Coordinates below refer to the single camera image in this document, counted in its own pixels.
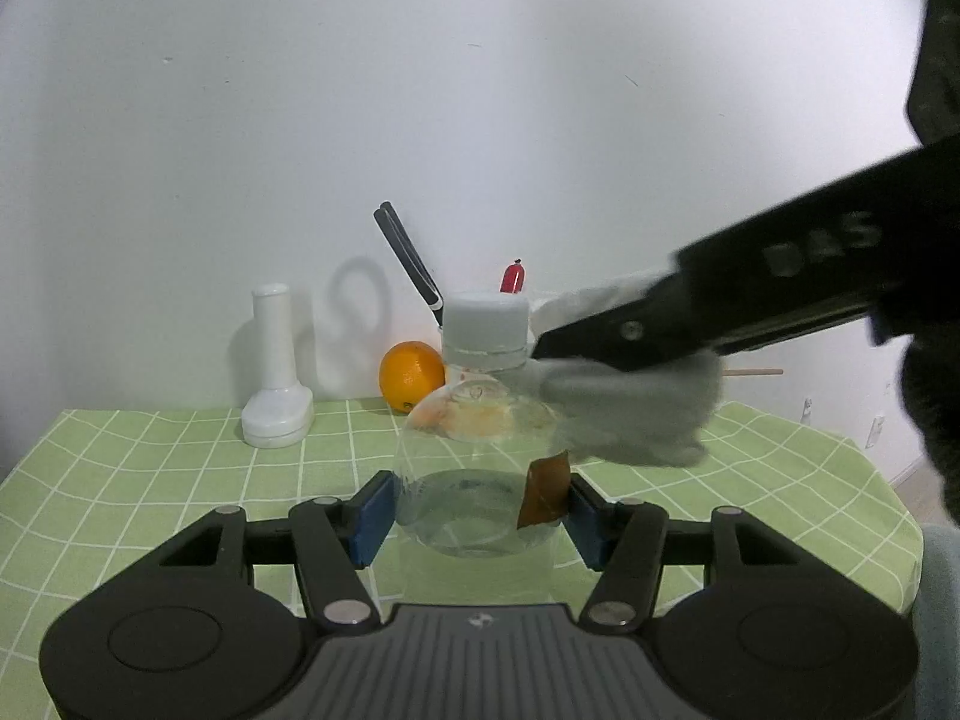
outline gray ribbed panel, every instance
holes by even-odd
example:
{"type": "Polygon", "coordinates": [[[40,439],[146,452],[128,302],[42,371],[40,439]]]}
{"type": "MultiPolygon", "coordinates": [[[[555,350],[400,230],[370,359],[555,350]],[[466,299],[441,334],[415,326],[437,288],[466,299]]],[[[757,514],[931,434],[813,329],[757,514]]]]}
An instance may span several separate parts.
{"type": "Polygon", "coordinates": [[[323,646],[258,720],[521,718],[707,720],[635,642],[587,634],[560,605],[400,607],[384,630],[323,646]]]}

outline orange fruit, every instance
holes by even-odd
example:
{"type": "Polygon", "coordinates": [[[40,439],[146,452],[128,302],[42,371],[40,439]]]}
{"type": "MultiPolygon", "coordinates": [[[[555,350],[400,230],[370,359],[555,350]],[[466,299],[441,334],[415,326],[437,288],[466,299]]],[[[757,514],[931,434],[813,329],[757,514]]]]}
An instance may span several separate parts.
{"type": "Polygon", "coordinates": [[[443,384],[440,353],[422,341],[397,343],[380,361],[380,393],[399,412],[411,412],[443,384]]]}

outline wooden stick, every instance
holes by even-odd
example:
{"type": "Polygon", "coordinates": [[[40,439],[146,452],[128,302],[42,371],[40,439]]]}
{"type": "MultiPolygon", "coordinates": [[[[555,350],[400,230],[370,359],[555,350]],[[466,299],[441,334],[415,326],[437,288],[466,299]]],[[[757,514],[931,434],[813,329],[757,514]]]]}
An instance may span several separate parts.
{"type": "Polygon", "coordinates": [[[784,369],[781,367],[741,367],[730,368],[723,372],[724,376],[782,376],[784,369]]]}

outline red object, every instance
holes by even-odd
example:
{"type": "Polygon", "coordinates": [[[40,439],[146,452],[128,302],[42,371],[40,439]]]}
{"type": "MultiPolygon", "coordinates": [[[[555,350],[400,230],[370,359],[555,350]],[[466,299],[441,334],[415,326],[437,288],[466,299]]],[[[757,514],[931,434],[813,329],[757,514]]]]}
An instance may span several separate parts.
{"type": "Polygon", "coordinates": [[[503,271],[503,281],[500,282],[500,291],[502,293],[516,295],[523,289],[523,276],[523,266],[520,264],[520,260],[514,260],[514,264],[508,266],[507,269],[503,271]]]}

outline brown tape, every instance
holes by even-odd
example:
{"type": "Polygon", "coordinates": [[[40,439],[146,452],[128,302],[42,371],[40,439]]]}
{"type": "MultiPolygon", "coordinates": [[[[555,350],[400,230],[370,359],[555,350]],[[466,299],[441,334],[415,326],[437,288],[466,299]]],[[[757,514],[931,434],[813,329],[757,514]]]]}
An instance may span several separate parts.
{"type": "Polygon", "coordinates": [[[570,459],[560,452],[551,458],[534,460],[527,469],[517,528],[554,522],[566,514],[570,491],[570,459]]]}

